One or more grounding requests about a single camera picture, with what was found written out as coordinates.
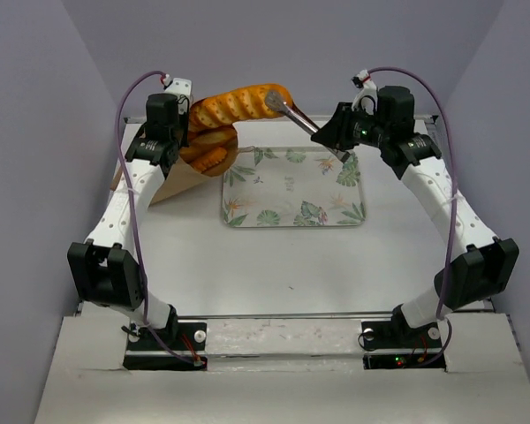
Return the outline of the brown paper bag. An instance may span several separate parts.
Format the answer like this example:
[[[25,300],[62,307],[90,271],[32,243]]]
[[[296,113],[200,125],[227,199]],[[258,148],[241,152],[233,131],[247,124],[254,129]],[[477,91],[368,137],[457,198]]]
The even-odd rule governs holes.
[[[188,134],[188,141],[196,133],[197,132],[190,132]],[[203,173],[200,173],[192,168],[190,162],[207,153],[208,151],[213,150],[213,148],[199,149],[190,146],[188,148],[182,148],[179,151],[178,161],[171,168],[170,174],[166,178],[163,185],[155,193],[155,196],[151,201],[151,205],[155,205],[156,203],[165,201],[176,194],[194,188],[195,186],[199,186],[209,181],[211,178],[218,178],[222,176],[237,159],[239,152],[238,146],[238,136],[223,144],[221,147],[227,150],[227,157],[222,163]]]

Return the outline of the long seeded fake baguette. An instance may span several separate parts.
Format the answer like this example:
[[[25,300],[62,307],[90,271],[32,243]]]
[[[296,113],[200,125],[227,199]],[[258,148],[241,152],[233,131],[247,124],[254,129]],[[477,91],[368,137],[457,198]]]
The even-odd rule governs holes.
[[[189,110],[188,129],[192,133],[233,125],[240,121],[280,117],[265,103],[269,91],[277,91],[291,107],[291,93],[284,86],[269,83],[239,87],[195,102]]]

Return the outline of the metal kitchen tongs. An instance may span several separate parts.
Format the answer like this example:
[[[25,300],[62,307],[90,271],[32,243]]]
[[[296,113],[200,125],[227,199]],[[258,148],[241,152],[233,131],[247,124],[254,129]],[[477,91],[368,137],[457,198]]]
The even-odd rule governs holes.
[[[319,131],[319,128],[316,125],[311,124],[294,109],[289,107],[288,102],[278,91],[273,89],[269,90],[265,96],[264,102],[271,110],[289,118],[294,124],[301,128],[310,137],[313,137]],[[348,151],[332,148],[324,141],[316,141],[316,144],[324,146],[341,163],[346,163],[351,156]]]

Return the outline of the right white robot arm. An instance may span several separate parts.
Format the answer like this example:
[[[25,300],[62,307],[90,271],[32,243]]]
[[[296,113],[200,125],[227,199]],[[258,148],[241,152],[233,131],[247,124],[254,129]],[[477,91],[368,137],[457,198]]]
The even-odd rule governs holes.
[[[446,245],[447,259],[430,289],[394,308],[390,339],[411,345],[421,328],[461,307],[503,292],[519,256],[511,238],[499,238],[475,213],[447,170],[439,147],[416,132],[414,97],[406,87],[377,89],[367,112],[341,102],[311,139],[347,152],[358,145],[377,148],[380,157],[417,198]]]

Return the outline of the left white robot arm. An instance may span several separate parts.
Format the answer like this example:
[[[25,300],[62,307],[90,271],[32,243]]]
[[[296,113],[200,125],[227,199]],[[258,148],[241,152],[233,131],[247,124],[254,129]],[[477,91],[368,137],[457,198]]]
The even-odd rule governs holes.
[[[188,99],[171,93],[150,95],[146,112],[144,134],[124,152],[107,208],[85,240],[71,244],[67,259],[82,300],[126,315],[148,330],[154,346],[167,349],[178,338],[177,312],[148,290],[139,227],[186,141]]]

